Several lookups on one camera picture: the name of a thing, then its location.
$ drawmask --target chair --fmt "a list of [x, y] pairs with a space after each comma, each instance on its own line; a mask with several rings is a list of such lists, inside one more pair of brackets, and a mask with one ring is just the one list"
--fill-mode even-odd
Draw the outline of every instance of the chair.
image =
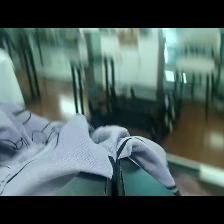
[[215, 94], [215, 76], [220, 59], [221, 36], [218, 28], [188, 28], [183, 31], [178, 42], [176, 78], [183, 73], [192, 76], [191, 95], [194, 98], [196, 76], [206, 78], [205, 117], [208, 118], [209, 100]]

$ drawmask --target lavender fabric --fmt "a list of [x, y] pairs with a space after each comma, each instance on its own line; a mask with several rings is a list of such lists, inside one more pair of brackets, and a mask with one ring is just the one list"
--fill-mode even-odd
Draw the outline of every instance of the lavender fabric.
[[50, 122], [18, 105], [0, 104], [0, 195], [54, 195], [79, 172], [111, 178], [114, 159], [130, 157], [175, 193], [164, 150], [118, 126], [91, 130], [83, 115]]

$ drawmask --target wooden floor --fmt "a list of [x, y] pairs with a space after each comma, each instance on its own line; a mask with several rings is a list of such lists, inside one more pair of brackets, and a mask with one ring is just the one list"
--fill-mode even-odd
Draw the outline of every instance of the wooden floor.
[[[29, 110], [50, 120], [66, 121], [75, 115], [71, 82], [39, 78], [41, 100], [31, 103], [25, 77], [19, 75], [18, 81]], [[181, 117], [163, 147], [167, 153], [224, 168], [224, 113], [210, 110], [206, 122], [203, 105], [185, 103]]]

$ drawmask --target purple cloth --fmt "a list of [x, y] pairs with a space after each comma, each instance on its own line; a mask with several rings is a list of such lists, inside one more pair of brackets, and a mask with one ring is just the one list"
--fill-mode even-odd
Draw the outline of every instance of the purple cloth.
[[[54, 195], [79, 172], [111, 178], [108, 156], [115, 159], [127, 138], [127, 129], [118, 126], [90, 134], [83, 115], [49, 122], [17, 105], [0, 104], [0, 195]], [[131, 137], [119, 158], [130, 156], [165, 187], [175, 186], [159, 145]]]

